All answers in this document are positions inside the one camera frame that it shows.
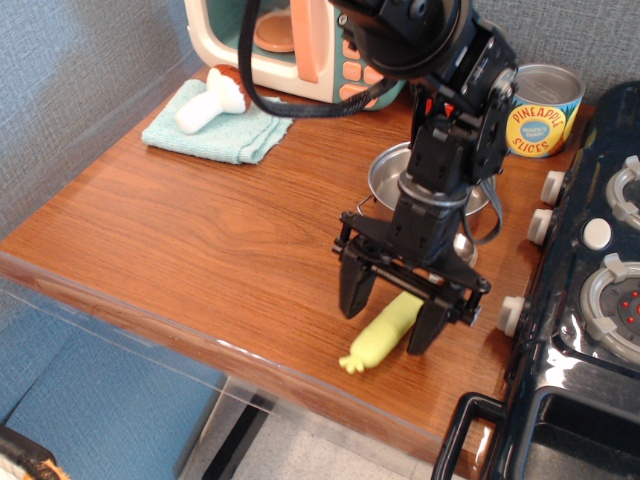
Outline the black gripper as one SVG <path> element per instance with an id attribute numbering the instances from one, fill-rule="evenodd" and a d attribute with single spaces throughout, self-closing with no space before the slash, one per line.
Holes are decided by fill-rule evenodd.
<path id="1" fill-rule="evenodd" d="M 422 355 L 451 320 L 472 325 L 491 285 L 454 250 L 471 195 L 399 196 L 390 221 L 357 212 L 340 214 L 342 230 L 333 250 L 341 260 L 339 307 L 347 319 L 359 314 L 380 277 L 424 301 L 407 353 Z"/>

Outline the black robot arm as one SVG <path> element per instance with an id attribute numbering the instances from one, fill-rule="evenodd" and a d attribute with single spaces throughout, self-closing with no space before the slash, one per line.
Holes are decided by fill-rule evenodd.
<path id="1" fill-rule="evenodd" d="M 410 159 L 390 220 L 341 215 L 340 308 L 367 304 L 383 278 L 423 304 L 407 350 L 420 355 L 451 322 L 473 323 L 489 282 L 454 250 L 474 187 L 499 174 L 516 57 L 468 1 L 341 1 L 344 33 L 365 62 L 415 87 Z"/>

